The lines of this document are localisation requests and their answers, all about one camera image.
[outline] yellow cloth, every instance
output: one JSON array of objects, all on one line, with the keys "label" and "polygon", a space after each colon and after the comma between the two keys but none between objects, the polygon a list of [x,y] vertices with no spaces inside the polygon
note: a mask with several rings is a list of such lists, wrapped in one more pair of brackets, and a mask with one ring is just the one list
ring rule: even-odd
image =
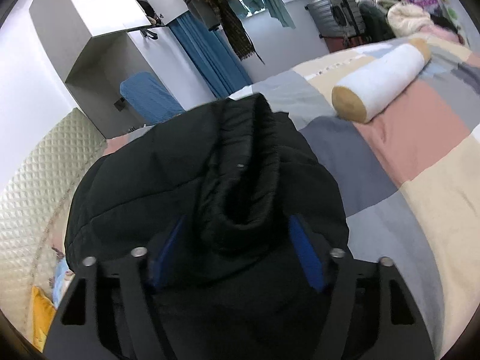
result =
[{"label": "yellow cloth", "polygon": [[470,135],[400,191],[427,237],[445,298],[442,353],[469,323],[480,297],[480,144]]},{"label": "yellow cloth", "polygon": [[40,352],[43,352],[47,334],[49,333],[50,325],[55,316],[55,307],[48,299],[43,291],[36,287],[32,287],[32,318],[33,318],[33,346]]}]

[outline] gray suitcase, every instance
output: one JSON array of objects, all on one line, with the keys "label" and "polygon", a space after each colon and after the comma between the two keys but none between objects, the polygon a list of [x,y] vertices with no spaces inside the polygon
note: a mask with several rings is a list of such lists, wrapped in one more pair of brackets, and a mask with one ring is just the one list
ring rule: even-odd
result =
[{"label": "gray suitcase", "polygon": [[352,37],[365,32],[355,0],[313,0],[305,7],[321,36]]}]

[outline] luggage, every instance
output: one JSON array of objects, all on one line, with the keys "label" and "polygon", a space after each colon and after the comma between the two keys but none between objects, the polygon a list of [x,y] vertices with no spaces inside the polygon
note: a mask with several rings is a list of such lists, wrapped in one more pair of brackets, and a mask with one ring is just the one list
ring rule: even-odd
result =
[{"label": "luggage", "polygon": [[365,32],[355,0],[313,0],[305,7],[322,37],[349,38]]},{"label": "luggage", "polygon": [[331,53],[336,53],[340,50],[350,49],[352,47],[357,47],[368,42],[364,41],[361,36],[354,36],[352,38],[323,38],[325,41],[328,51]]}]

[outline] metal screw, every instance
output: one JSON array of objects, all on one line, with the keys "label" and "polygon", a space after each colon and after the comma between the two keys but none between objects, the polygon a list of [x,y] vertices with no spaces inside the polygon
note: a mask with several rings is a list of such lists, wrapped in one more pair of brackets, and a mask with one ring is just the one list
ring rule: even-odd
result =
[{"label": "metal screw", "polygon": [[380,264],[383,266],[393,266],[393,260],[390,257],[382,257],[380,259]]},{"label": "metal screw", "polygon": [[330,251],[330,256],[332,256],[334,258],[337,258],[337,259],[341,259],[341,258],[345,257],[345,251],[343,249],[339,249],[338,247],[334,247]]},{"label": "metal screw", "polygon": [[85,257],[82,261],[82,264],[84,266],[92,266],[93,264],[95,264],[97,262],[97,259],[95,257]]},{"label": "metal screw", "polygon": [[143,246],[136,247],[135,249],[132,249],[130,253],[133,257],[142,257],[147,254],[147,248]]}]

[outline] bed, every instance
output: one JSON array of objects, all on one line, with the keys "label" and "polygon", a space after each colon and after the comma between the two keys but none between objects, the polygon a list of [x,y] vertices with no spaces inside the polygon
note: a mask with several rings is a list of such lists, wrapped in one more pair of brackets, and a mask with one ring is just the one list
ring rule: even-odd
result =
[{"label": "bed", "polygon": [[231,97],[261,92],[274,111],[289,112],[338,182],[354,257],[393,258],[440,357],[480,302],[480,58],[416,36],[431,62],[366,125],[335,116],[332,88],[407,39],[308,61]]},{"label": "bed", "polygon": [[[433,53],[431,62],[366,125],[336,117],[332,88],[407,39],[302,63],[231,98],[260,92],[274,111],[289,113],[339,184],[353,255],[367,261],[393,258],[440,358],[480,303],[480,57],[460,45],[422,37]],[[78,133],[66,127],[71,124],[79,126]],[[70,138],[61,139],[67,133]],[[49,293],[79,180],[99,156],[141,133],[109,140],[105,150],[95,127],[73,111],[39,143],[2,193],[0,308],[27,337],[31,286]],[[45,161],[45,150],[61,155]],[[60,177],[52,178],[45,167]]]}]

